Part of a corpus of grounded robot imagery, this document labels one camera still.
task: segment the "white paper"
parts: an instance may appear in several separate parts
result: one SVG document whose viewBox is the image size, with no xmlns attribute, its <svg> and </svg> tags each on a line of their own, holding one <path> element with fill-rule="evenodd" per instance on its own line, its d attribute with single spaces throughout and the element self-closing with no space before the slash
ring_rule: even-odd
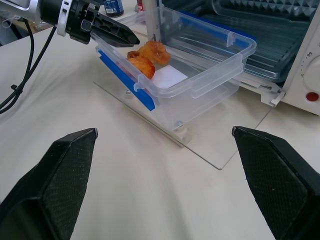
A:
<svg viewBox="0 0 320 240">
<path fill-rule="evenodd" d="M 155 71 L 152 82 L 158 88 L 168 89 L 187 78 L 186 75 L 175 69 L 173 66 L 167 65 Z"/>
</svg>

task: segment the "table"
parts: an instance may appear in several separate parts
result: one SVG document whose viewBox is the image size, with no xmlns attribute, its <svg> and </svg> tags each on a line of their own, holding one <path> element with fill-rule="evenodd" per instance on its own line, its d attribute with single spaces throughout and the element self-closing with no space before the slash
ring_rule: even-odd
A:
<svg viewBox="0 0 320 240">
<path fill-rule="evenodd" d="M 36 56 L 49 31 L 34 36 Z M 0 48 L 1 101 L 21 81 L 29 47 L 24 38 Z M 53 141 L 95 127 L 99 137 L 71 239 L 273 240 L 239 155 L 218 171 L 128 111 L 93 84 L 109 74 L 94 48 L 55 35 L 18 104 L 0 115 L 0 201 Z M 251 109 L 251 102 L 259 106 L 255 93 L 239 94 L 231 105 L 249 117 L 264 113 Z M 318 116 L 281 104 L 257 129 L 286 138 L 320 171 Z"/>
</svg>

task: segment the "black cable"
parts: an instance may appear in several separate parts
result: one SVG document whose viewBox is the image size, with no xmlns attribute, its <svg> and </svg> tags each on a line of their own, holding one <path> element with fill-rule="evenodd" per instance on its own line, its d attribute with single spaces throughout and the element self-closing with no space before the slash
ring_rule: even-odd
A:
<svg viewBox="0 0 320 240">
<path fill-rule="evenodd" d="M 29 32 L 29 35 L 30 35 L 30 40 L 31 40 L 31 49 L 30 49 L 30 56 L 29 56 L 29 61 L 28 61 L 28 65 L 27 65 L 27 69 L 25 71 L 25 75 L 24 75 L 24 78 L 23 78 L 23 81 L 20 83 L 20 85 L 17 87 L 15 85 L 11 86 L 11 88 L 14 89 L 14 92 L 3 102 L 0 104 L 0 114 L 8 111 L 18 100 L 20 94 L 22 93 L 23 91 L 23 88 L 24 86 L 26 85 L 27 81 L 29 80 L 29 78 L 31 77 L 31 75 L 34 73 L 34 71 L 36 70 L 36 67 L 38 66 L 41 58 L 43 57 L 43 55 L 45 54 L 48 46 L 49 46 L 49 43 L 51 41 L 51 39 L 53 38 L 54 36 L 54 33 L 56 31 L 56 27 L 54 26 L 49 34 L 49 37 L 47 38 L 41 52 L 39 53 L 39 56 L 37 57 L 37 59 L 35 60 L 32 68 L 30 69 L 31 67 L 31 64 L 32 64 L 32 58 L 33 58 L 33 54 L 34 54 L 34 48 L 35 48 L 35 43 L 34 43 L 34 38 L 33 38 L 33 34 L 32 34 L 32 31 L 30 29 L 30 26 L 28 24 L 28 21 L 25 20 L 25 25 L 28 29 L 28 32 Z"/>
</svg>

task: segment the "red button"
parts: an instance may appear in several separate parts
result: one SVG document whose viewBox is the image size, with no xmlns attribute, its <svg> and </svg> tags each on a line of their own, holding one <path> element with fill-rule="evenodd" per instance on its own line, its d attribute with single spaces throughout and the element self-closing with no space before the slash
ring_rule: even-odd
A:
<svg viewBox="0 0 320 240">
<path fill-rule="evenodd" d="M 315 102 L 319 99 L 319 94 L 315 92 L 309 92 L 305 97 L 308 101 Z"/>
</svg>

